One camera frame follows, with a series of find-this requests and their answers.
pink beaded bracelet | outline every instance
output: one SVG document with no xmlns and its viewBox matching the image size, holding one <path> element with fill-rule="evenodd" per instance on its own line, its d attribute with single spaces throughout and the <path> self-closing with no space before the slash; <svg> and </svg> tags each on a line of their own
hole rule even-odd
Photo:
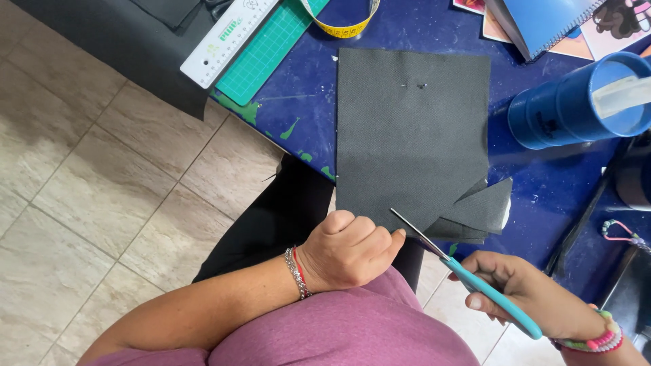
<svg viewBox="0 0 651 366">
<path fill-rule="evenodd" d="M 550 338 L 549 340 L 557 347 L 557 349 L 561 350 L 567 348 L 582 352 L 606 353 L 612 352 L 622 345 L 624 332 L 613 320 L 612 314 L 605 310 L 599 310 L 594 304 L 589 304 L 589 306 L 606 320 L 606 331 L 601 337 L 586 342 L 577 342 L 572 339 Z"/>
</svg>

scissors blade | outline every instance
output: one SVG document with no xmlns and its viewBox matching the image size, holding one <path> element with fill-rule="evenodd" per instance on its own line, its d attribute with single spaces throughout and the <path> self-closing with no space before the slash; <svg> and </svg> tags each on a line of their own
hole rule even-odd
<svg viewBox="0 0 651 366">
<path fill-rule="evenodd" d="M 396 210 L 394 210 L 393 208 L 391 209 L 391 212 L 393 212 L 393 214 L 396 215 L 396 216 L 398 216 L 398 218 L 401 219 L 402 222 L 404 222 L 405 224 L 409 225 L 409 227 L 411 227 L 415 232 L 417 232 L 418 235 L 419 235 L 423 240 L 425 240 L 425 242 L 427 242 L 427 244 L 431 245 L 431 246 L 432 246 L 432 249 L 434 249 L 434 254 L 438 255 L 439 257 L 441 257 L 441 258 L 443 258 L 443 259 L 445 259 L 445 260 L 450 260 L 450 257 L 448 257 L 447 254 L 445 254 L 445 253 L 444 253 L 444 252 L 443 252 L 439 247 L 437 247 L 436 244 L 432 243 L 432 241 L 429 240 L 429 239 L 427 238 L 427 236 L 425 236 L 422 232 L 420 232 L 420 230 L 416 229 L 416 227 L 415 227 L 414 225 L 412 225 L 409 221 L 407 221 L 406 218 L 403 218 L 402 215 L 400 215 L 400 214 L 399 214 Z"/>
</svg>

turquoise scissors handle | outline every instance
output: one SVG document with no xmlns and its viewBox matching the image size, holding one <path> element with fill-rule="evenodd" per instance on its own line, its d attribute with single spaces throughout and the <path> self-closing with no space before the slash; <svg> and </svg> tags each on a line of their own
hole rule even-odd
<svg viewBox="0 0 651 366">
<path fill-rule="evenodd" d="M 539 339 L 542 337 L 542 331 L 540 327 L 534 322 L 527 314 L 525 314 L 522 309 L 512 303 L 511 300 L 507 299 L 502 295 L 498 290 L 495 290 L 491 285 L 487 284 L 481 278 L 470 273 L 464 267 L 461 267 L 461 264 L 456 261 L 456 259 L 450 257 L 450 260 L 441 258 L 441 262 L 450 268 L 456 277 L 459 277 L 461 283 L 464 284 L 466 289 L 470 292 L 481 292 L 486 295 L 489 299 L 493 300 L 497 305 L 500 305 L 507 313 L 511 314 L 513 319 L 515 319 L 515 325 L 525 334 L 527 334 L 532 339 Z"/>
</svg>

hand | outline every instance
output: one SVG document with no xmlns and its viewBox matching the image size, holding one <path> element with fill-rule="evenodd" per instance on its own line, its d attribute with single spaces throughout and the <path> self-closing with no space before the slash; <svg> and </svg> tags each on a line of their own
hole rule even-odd
<svg viewBox="0 0 651 366">
<path fill-rule="evenodd" d="M 404 241 L 404 229 L 389 234 L 369 218 L 339 210 L 310 233 L 296 256 L 311 292 L 345 290 L 384 273 Z"/>
<path fill-rule="evenodd" d="M 540 326 L 546 337 L 588 341 L 605 331 L 605 320 L 597 312 L 522 258 L 476 251 L 461 265 L 502 292 Z M 454 274 L 449 278 L 458 281 Z M 505 320 L 513 321 L 481 292 L 468 295 L 465 304 L 492 320 L 499 319 L 502 325 Z"/>
</svg>

blue table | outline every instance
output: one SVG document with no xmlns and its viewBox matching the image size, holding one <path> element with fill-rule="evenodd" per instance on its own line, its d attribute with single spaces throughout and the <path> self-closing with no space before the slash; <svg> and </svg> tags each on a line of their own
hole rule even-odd
<svg viewBox="0 0 651 366">
<path fill-rule="evenodd" d="M 356 23 L 368 15 L 367 3 L 331 0 L 320 20 L 331 25 Z M 567 226 L 590 199 L 592 187 L 618 140 L 545 150 L 521 147 L 506 125 L 505 110 L 510 99 L 588 61 L 547 53 L 534 64 L 524 65 L 513 45 L 480 38 L 481 21 L 480 16 L 452 8 L 449 0 L 412 0 L 383 1 L 366 30 L 355 39 L 332 39 L 312 24 L 253 103 L 245 109 L 236 108 L 235 112 L 244 114 L 249 122 L 255 119 L 255 128 L 260 133 L 334 178 L 335 59 L 339 48 L 490 56 L 488 184 L 513 176 L 512 208 L 502 235 L 491 234 L 484 246 L 460 244 L 457 252 L 464 256 L 476 249 L 492 250 L 523 257 L 543 268 Z M 639 53 L 649 43 L 649 39 L 638 42 L 632 51 Z M 600 236 L 602 223 L 609 218 L 619 219 L 643 238 L 651 239 L 649 216 L 645 219 L 642 212 L 626 210 L 609 188 L 568 256 L 566 276 L 556 278 L 588 302 L 601 295 L 626 249 L 626 244 L 609 242 Z"/>
</svg>

